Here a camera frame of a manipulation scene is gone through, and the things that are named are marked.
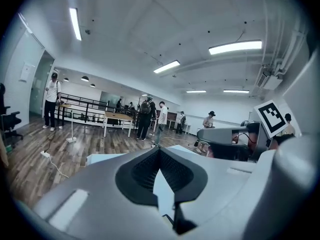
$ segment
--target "wood plank flooring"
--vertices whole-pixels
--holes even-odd
[[[104,137],[102,127],[78,123],[73,125],[73,135],[77,140],[68,143],[66,138],[71,137],[71,123],[65,122],[63,129],[56,127],[54,132],[50,132],[50,128],[42,129],[43,125],[43,118],[30,116],[30,123],[17,130],[24,136],[23,140],[16,142],[15,148],[8,155],[7,181],[10,191],[16,199],[30,208],[45,193],[66,179],[48,158],[40,154],[41,151],[47,149],[52,162],[70,177],[85,167],[87,156],[91,154],[128,153],[150,148],[152,145],[151,138],[146,141],[137,140],[135,131],[131,131],[128,137],[128,130],[108,128]],[[160,145],[181,145],[193,151],[196,139],[193,135],[176,134],[167,127],[162,133]]]

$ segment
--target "ceiling light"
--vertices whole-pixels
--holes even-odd
[[[83,77],[81,77],[81,80],[82,80],[82,81],[85,81],[85,82],[89,82],[89,77],[87,77],[86,75],[84,75]]]
[[[224,93],[248,94],[249,90],[223,90]]]
[[[229,44],[223,44],[216,47],[209,48],[211,55],[221,54],[231,51],[240,51],[240,50],[252,50],[252,49],[261,49],[262,41],[245,41],[245,42],[235,42]]]
[[[193,93],[206,93],[205,90],[187,90],[186,91],[188,94],[193,94]]]
[[[180,65],[179,61],[175,60],[174,62],[171,62],[171,63],[169,63],[169,64],[167,64],[167,65],[165,65],[165,66],[162,66],[162,67],[154,70],[153,72],[156,73],[156,74],[158,74],[158,73],[160,73],[160,72],[162,72],[162,71],[171,69],[171,68],[176,67],[176,66],[179,66],[179,65]]]
[[[70,10],[70,16],[71,16],[71,21],[75,33],[75,37],[78,40],[82,40],[81,38],[81,33],[80,33],[80,28],[79,28],[79,21],[78,21],[78,10],[77,8],[69,8]]]

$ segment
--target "white pole base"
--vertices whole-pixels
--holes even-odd
[[[77,138],[76,137],[67,138],[66,141],[69,142],[69,143],[76,142]]]

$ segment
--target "black pants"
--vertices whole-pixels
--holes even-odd
[[[150,126],[150,117],[147,115],[141,115],[138,127],[138,137],[141,139],[145,139],[147,136],[148,128]]]
[[[175,133],[176,133],[176,134],[177,134],[177,133],[182,134],[182,127],[181,127],[181,123],[178,123],[178,124],[176,125]]]
[[[44,120],[45,120],[45,125],[49,125],[49,112],[50,112],[50,121],[51,121],[51,127],[55,127],[55,110],[56,110],[56,103],[55,102],[50,102],[50,101],[45,101],[44,104]]]

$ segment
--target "wooden tabletop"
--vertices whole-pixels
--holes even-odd
[[[60,108],[70,108],[71,104],[61,104],[59,105]]]
[[[114,119],[119,119],[119,120],[133,120],[130,116],[126,115],[126,114],[120,114],[120,113],[112,113],[112,112],[108,112],[105,111],[104,115],[106,118],[114,118]]]

